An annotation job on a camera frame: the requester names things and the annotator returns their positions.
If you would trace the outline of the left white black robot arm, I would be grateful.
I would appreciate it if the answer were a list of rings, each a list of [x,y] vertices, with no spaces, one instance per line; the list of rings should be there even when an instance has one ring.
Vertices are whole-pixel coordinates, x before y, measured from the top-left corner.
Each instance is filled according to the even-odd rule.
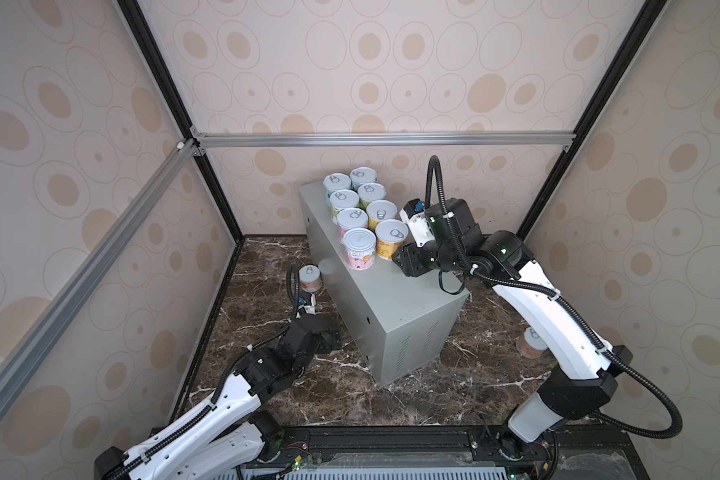
[[[340,346],[334,323],[301,303],[300,268],[289,265],[287,325],[232,360],[213,392],[128,450],[111,447],[94,462],[97,479],[210,479],[259,456],[278,456],[282,430],[262,411],[302,377],[313,358]]]

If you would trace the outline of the light green label can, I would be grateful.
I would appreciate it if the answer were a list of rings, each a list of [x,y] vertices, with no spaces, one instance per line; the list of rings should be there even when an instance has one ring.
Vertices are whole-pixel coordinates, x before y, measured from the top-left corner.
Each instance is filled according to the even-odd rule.
[[[343,210],[357,208],[360,198],[357,192],[351,189],[341,189],[329,196],[331,219],[334,224],[338,223],[338,215]]]

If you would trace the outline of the orange label can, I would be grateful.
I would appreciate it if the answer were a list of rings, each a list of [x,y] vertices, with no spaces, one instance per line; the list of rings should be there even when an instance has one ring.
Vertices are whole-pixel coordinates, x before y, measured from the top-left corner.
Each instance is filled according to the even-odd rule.
[[[307,293],[318,292],[323,285],[321,272],[316,265],[305,265],[299,269],[300,287]]]

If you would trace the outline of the pink label can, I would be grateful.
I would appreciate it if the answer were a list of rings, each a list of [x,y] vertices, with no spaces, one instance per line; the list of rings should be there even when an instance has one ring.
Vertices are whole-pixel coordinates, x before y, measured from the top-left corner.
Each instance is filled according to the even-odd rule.
[[[356,207],[341,210],[337,214],[336,220],[340,242],[344,241],[344,236],[349,230],[367,228],[369,223],[367,213]]]
[[[375,262],[376,235],[367,228],[347,230],[343,236],[344,262],[352,270],[367,270]]]

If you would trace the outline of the teal label can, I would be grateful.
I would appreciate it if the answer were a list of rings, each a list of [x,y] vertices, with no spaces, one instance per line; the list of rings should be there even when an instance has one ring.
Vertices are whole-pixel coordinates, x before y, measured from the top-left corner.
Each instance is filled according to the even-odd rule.
[[[357,167],[349,174],[351,180],[351,188],[357,190],[360,186],[368,183],[376,183],[378,174],[370,167]]]
[[[328,206],[331,206],[331,195],[339,190],[351,190],[351,179],[343,173],[332,173],[323,179],[323,188],[325,191],[325,200]]]

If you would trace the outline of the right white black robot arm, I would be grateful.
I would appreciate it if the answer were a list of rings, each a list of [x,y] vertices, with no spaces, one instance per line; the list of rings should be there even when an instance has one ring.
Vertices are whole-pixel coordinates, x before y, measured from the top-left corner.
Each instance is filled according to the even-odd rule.
[[[522,458],[546,432],[571,420],[592,417],[644,438],[671,439],[683,428],[680,410],[658,386],[631,367],[632,354],[600,336],[547,278],[531,250],[514,233],[483,234],[463,199],[447,198],[437,156],[429,159],[425,197],[401,213],[413,236],[393,262],[407,277],[431,271],[476,278],[508,302],[540,337],[557,361],[549,377],[517,406],[494,433],[493,443],[511,459]],[[601,412],[625,374],[667,410],[668,427],[633,426]]]

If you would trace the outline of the yellow label can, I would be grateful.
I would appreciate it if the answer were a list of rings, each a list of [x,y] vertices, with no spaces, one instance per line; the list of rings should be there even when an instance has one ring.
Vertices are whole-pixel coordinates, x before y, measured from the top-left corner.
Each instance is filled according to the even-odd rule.
[[[392,260],[393,254],[406,241],[408,226],[401,220],[387,219],[375,227],[376,254],[383,260]]]
[[[388,200],[376,200],[365,208],[368,215],[368,228],[374,231],[384,220],[395,219],[398,215],[397,207]]]

